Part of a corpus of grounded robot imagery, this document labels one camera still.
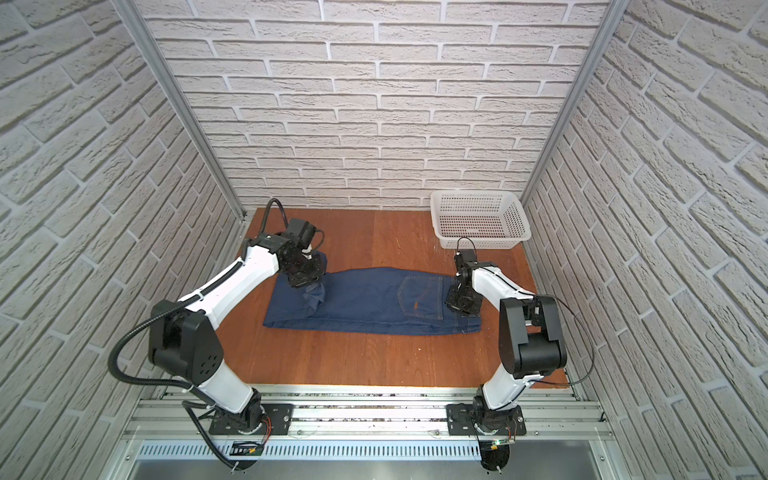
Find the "blue denim trousers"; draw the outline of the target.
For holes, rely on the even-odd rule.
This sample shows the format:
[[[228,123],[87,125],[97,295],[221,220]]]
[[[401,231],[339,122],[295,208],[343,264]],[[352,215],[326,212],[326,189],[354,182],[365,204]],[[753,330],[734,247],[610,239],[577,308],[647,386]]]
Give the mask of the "blue denim trousers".
[[[403,336],[473,334],[479,316],[446,305],[453,279],[389,267],[326,273],[294,288],[280,276],[263,325],[267,328]]]

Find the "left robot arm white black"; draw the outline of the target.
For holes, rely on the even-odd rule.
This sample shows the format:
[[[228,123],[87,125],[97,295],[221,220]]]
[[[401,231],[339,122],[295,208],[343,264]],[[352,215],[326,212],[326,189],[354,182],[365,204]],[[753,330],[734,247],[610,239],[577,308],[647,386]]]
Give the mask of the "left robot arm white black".
[[[247,239],[227,269],[177,303],[161,301],[152,310],[160,319],[149,327],[150,362],[181,379],[242,432],[261,424],[261,395],[227,365],[217,329],[234,307],[275,275],[283,274],[291,287],[319,282],[326,261],[311,246],[317,233],[310,222],[292,219],[279,233]]]

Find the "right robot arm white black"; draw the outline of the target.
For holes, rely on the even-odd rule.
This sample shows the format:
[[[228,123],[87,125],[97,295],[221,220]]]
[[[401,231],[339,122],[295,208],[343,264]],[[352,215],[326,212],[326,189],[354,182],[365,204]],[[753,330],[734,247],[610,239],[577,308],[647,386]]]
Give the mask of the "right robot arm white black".
[[[495,264],[480,262],[472,250],[458,250],[454,260],[457,273],[447,306],[471,317],[487,302],[499,313],[500,365],[480,387],[470,410],[475,429],[492,434],[515,426],[522,395],[567,363],[557,302],[523,289]]]

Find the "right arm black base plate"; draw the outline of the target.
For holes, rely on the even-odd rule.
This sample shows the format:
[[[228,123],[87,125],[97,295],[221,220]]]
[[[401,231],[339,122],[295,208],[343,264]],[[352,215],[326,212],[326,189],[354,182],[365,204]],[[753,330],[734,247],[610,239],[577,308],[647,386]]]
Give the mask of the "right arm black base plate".
[[[515,406],[509,410],[488,410],[477,405],[448,404],[446,423],[451,436],[506,436],[522,437],[527,427],[522,410]]]

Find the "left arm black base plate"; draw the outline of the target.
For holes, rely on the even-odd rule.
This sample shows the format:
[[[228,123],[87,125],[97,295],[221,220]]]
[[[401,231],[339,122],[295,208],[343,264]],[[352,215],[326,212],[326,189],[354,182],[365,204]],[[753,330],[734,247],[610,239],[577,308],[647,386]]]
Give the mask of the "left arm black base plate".
[[[241,413],[216,409],[208,429],[211,435],[286,435],[292,422],[294,406],[288,403],[251,405]]]

